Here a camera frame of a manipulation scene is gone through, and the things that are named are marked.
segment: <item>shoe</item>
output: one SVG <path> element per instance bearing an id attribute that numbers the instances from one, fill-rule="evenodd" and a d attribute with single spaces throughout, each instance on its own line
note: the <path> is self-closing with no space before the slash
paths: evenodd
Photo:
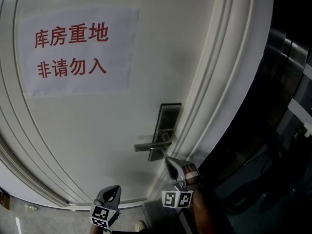
<path id="1" fill-rule="evenodd" d="M 143 221 L 136 222 L 136 232 L 141 232 L 141 231 L 143 231 L 145 229 L 146 229 L 146 226 L 143 223 Z"/>

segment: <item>door handle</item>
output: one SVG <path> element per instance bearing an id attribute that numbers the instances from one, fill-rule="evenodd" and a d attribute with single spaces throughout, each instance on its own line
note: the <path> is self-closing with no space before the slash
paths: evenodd
<path id="1" fill-rule="evenodd" d="M 161 138 L 161 142 L 146 143 L 146 144 L 137 144 L 135 145 L 135 152 L 145 152 L 152 151 L 157 149 L 162 149 L 165 152 L 166 148 L 172 144 L 171 138 L 168 133 L 158 132 L 158 135 Z"/>
<path id="2" fill-rule="evenodd" d="M 148 161 L 162 159 L 167 148 L 172 144 L 180 109 L 181 103 L 162 104 L 152 143 L 135 145 L 135 152 L 150 151 Z"/>

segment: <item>floor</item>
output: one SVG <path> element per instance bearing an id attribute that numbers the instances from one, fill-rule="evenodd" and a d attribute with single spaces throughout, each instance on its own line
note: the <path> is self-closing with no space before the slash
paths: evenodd
<path id="1" fill-rule="evenodd" d="M 21 234 L 88 234 L 91 228 L 89 212 L 72 212 L 38 206 L 37 211 L 25 208 L 29 204 L 11 197 L 10 210 L 0 206 L 0 234 L 20 234 L 17 227 L 19 219 Z M 113 224 L 113 231 L 135 231 L 135 222 L 145 221 L 141 207 L 120 211 Z"/>

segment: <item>paper sign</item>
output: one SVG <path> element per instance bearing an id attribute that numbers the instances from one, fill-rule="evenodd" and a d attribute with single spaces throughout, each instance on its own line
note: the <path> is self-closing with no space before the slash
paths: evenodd
<path id="1" fill-rule="evenodd" d="M 29 97 L 126 91 L 138 9 L 75 8 L 17 25 L 19 71 Z"/>

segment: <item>door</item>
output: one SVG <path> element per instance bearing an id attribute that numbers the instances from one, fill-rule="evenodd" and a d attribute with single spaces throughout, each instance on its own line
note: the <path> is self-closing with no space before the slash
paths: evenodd
<path id="1" fill-rule="evenodd" d="M 229 39 L 237 46 L 245 40 L 253 0 L 240 1 L 248 5 L 236 6 L 244 13 L 243 19 L 238 17 L 243 27 L 239 27 L 239 34 L 232 35 L 239 40 Z M 232 2 L 4 0 L 0 18 L 2 137 L 33 175 L 70 203 L 89 204 L 99 190 L 111 185 L 122 187 L 121 203 L 145 200 L 161 161 L 148 162 L 149 154 L 135 153 L 133 146 L 152 141 L 162 103 L 181 103 L 183 112 L 191 114 L 188 108 L 197 98 L 194 89 L 202 86 L 202 77 L 210 79 L 206 74 L 210 67 L 205 64 L 210 62 L 207 56 L 218 56 L 226 39 Z M 129 87 L 113 92 L 27 95 L 22 78 L 26 64 L 17 47 L 23 37 L 17 33 L 19 25 L 40 15 L 86 7 L 138 10 Z M 33 27 L 36 32 L 42 30 L 35 24 Z M 181 129 L 187 115 L 181 117 Z"/>

